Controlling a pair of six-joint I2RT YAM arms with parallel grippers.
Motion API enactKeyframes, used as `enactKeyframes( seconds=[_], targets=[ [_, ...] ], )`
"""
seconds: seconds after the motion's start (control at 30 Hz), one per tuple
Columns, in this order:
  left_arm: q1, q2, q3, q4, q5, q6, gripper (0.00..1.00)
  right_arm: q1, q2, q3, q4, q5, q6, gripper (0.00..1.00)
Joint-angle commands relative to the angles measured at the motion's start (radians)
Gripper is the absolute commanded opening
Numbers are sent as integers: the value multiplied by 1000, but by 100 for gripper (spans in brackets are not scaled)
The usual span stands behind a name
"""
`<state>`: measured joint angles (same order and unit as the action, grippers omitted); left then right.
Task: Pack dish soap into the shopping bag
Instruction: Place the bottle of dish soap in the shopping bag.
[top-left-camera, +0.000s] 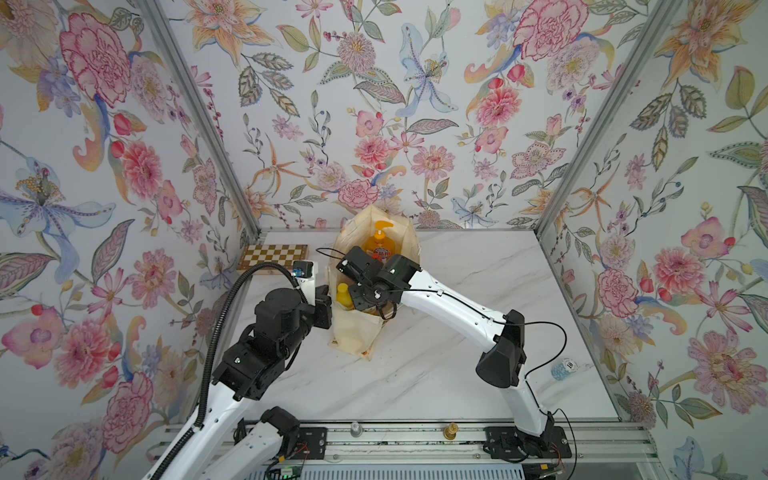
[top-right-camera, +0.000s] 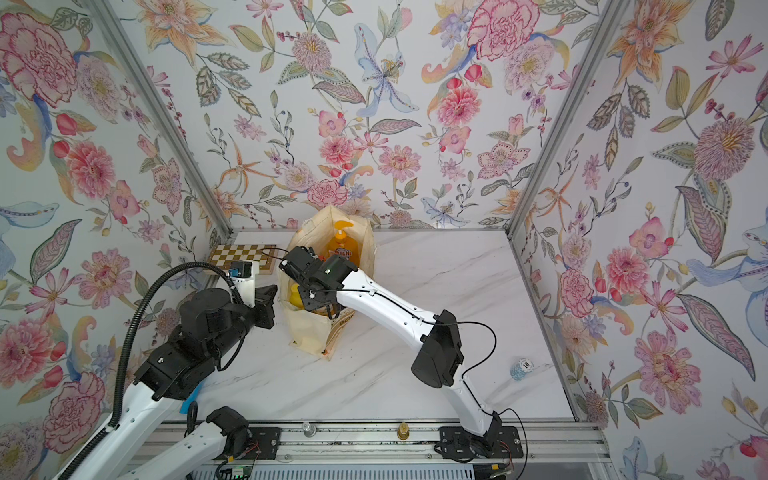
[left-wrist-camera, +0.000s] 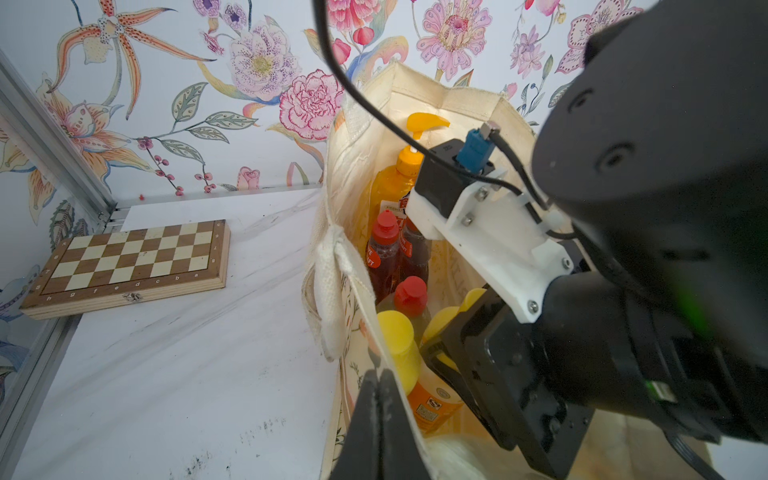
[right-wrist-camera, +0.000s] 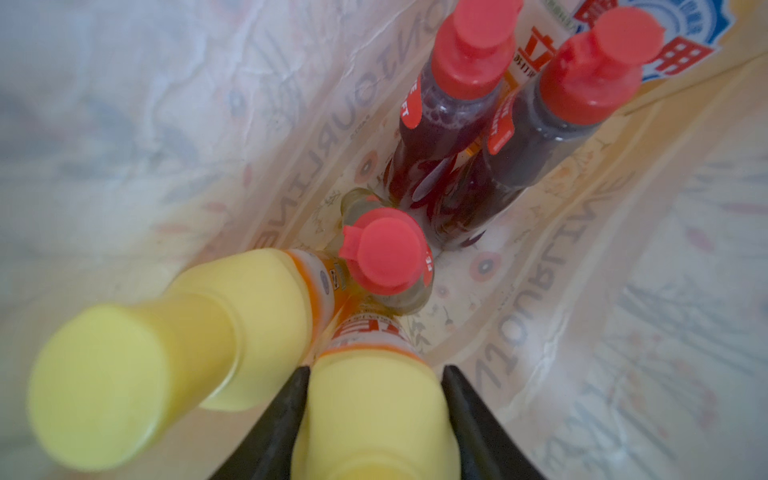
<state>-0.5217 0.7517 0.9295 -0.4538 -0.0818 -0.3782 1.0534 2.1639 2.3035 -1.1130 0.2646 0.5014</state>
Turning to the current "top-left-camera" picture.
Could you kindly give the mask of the orange bottle yellow cap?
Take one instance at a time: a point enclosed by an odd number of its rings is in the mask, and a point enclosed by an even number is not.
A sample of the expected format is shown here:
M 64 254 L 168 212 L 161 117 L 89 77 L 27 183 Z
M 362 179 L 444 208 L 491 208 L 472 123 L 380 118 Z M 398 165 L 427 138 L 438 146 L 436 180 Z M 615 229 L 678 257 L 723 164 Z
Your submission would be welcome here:
M 349 285 L 346 283 L 339 283 L 336 290 L 336 301 L 344 307 L 346 310 L 354 310 L 355 305 L 352 300 Z

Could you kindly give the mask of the large orange pump soap bottle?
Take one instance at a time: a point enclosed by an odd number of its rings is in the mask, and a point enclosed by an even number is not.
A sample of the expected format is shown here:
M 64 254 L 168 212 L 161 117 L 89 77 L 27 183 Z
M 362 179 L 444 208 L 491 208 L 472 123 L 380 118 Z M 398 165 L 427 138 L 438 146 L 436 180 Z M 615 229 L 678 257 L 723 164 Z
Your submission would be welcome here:
M 373 235 L 363 245 L 364 252 L 373 259 L 386 263 L 397 252 L 395 240 L 388 235 L 388 230 L 393 226 L 389 221 L 376 221 Z

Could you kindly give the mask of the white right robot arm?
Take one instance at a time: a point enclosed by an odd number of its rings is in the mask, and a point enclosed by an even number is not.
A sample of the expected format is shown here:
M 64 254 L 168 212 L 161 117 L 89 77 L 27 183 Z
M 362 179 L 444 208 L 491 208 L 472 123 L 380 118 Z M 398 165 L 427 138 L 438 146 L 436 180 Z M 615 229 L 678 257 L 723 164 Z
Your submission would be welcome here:
M 506 314 L 452 290 L 418 263 L 402 255 L 382 262 L 352 248 L 336 264 L 351 281 L 349 292 L 358 311 L 373 309 L 396 313 L 401 306 L 418 310 L 454 329 L 481 349 L 475 373 L 501 391 L 516 429 L 544 441 L 554 432 L 552 415 L 541 409 L 531 388 L 524 384 L 527 361 L 525 317 L 516 310 Z

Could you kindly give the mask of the cream canvas shopping bag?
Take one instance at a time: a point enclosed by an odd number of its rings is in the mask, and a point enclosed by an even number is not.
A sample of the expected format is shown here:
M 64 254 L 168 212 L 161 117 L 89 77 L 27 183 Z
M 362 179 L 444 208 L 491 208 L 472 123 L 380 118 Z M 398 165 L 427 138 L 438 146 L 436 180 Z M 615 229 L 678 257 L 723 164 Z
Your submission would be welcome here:
M 372 355 L 420 260 L 411 220 L 370 205 L 346 223 L 327 268 L 334 348 L 360 358 Z

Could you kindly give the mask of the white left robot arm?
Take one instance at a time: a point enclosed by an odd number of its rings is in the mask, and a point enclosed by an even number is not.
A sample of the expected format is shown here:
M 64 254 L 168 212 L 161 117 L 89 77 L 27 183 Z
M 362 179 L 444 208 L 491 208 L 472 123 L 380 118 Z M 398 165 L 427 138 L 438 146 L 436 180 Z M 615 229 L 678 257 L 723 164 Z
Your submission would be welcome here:
M 313 328 L 331 325 L 326 286 L 268 293 L 255 320 L 204 382 L 193 416 L 148 472 L 150 479 L 245 479 L 299 447 L 301 423 L 261 399 Z

